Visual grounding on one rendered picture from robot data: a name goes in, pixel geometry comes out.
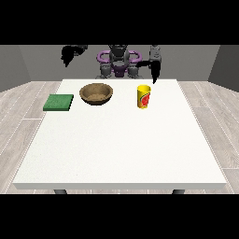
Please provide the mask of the green square pad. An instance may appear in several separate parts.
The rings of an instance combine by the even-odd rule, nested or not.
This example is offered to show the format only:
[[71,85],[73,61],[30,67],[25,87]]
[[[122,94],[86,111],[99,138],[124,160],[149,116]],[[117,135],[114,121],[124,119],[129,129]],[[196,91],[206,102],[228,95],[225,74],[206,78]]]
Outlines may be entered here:
[[68,111],[74,99],[73,94],[51,94],[43,106],[44,111]]

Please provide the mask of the yellow cup with melon print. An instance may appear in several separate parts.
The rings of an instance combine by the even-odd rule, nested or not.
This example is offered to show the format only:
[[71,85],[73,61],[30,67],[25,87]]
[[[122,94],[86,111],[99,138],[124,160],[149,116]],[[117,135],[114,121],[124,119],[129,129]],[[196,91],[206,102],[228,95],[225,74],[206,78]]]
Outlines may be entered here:
[[137,87],[137,106],[141,109],[148,107],[151,88],[149,85],[139,85]]

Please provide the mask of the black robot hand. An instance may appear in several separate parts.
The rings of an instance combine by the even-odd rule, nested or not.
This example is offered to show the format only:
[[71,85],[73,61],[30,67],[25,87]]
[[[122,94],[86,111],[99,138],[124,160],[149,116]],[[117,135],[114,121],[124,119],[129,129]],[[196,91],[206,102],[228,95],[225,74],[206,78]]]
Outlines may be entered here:
[[153,82],[156,82],[161,72],[161,62],[160,61],[142,61],[136,64],[137,67],[147,66],[151,70],[151,76]]
[[62,57],[63,63],[65,66],[68,66],[70,62],[73,60],[75,56],[76,48],[72,46],[65,46],[62,49]]

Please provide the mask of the brown wooden bowl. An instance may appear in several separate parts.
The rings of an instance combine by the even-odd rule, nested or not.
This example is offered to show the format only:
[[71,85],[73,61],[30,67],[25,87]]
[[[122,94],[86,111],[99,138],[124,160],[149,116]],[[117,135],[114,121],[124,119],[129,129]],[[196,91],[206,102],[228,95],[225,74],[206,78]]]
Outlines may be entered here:
[[89,105],[103,105],[113,95],[113,89],[104,83],[91,83],[79,91],[80,98]]

